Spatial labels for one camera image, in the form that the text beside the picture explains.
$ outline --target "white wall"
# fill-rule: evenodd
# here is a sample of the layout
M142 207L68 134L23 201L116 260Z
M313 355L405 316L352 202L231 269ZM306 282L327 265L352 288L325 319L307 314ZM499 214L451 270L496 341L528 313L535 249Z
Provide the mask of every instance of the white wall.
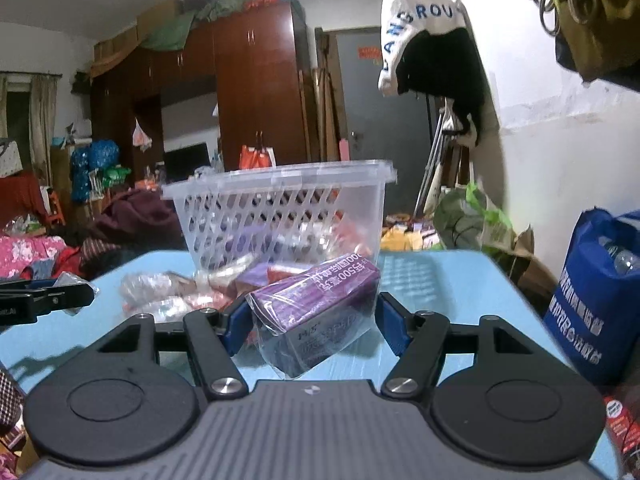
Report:
M81 98L71 94L76 70L94 58L94 40L15 23L0 23L0 70L61 73L55 135L82 119Z
M164 150L172 152L185 146L207 143L209 158L218 147L220 126L211 116L218 99L206 94L162 108Z
M463 2L502 124L476 149L476 178L559 274L583 210L640 208L640 95L562 69L530 0Z
M379 27L382 0L299 0L305 9L311 64L318 65L314 29Z

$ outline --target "plastic basket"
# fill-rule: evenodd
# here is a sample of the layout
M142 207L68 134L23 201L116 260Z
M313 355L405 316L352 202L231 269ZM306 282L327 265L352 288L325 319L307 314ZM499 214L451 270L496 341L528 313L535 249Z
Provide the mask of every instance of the plastic basket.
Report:
M205 175L162 188L199 269L248 253L318 264L357 251L376 260L390 162L366 160Z

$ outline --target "metal screw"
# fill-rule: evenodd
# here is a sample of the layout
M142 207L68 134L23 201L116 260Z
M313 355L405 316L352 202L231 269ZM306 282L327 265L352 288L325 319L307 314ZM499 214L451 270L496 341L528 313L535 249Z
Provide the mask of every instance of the metal screw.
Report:
M393 394L412 394L418 389L418 383L413 379L398 377L387 381L386 389Z
M242 389L242 383L233 377L223 377L213 381L211 389L220 395L233 395Z

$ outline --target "gray door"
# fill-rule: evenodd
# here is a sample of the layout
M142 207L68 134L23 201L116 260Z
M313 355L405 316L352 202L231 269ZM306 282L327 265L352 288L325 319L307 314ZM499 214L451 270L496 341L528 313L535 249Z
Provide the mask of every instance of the gray door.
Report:
M336 38L351 158L393 161L398 183L386 186L385 214L411 214L429 158L433 100L380 93L382 58L372 55L380 52L379 28L337 32Z

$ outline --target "light blue tabletop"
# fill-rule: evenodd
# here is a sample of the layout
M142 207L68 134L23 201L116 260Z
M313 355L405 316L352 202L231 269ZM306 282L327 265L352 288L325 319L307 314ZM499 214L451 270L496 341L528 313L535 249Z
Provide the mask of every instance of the light blue tabletop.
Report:
M408 310L434 310L449 317L452 323L460 324L477 324L481 316L495 314L566 362L533 309L484 254L467 251L387 253L381 255L379 263L381 290L391 292ZM158 251L106 274L95 281L100 288L98 297L76 316L55 312L34 325L13 327L0 334L0 362L25 391L30 391L56 366L125 319L118 294L125 274L166 270L188 276L194 272L193 261L186 252ZM471 366L472 359L471 355L448 356L441 379ZM379 388L397 360L382 334L373 329L343 352L304 374L302 379L370 379ZM258 379L278 378L255 349L243 349L234 361L250 388ZM182 355L163 356L162 362L188 377ZM605 433L591 463L608 478L620 476L617 454Z

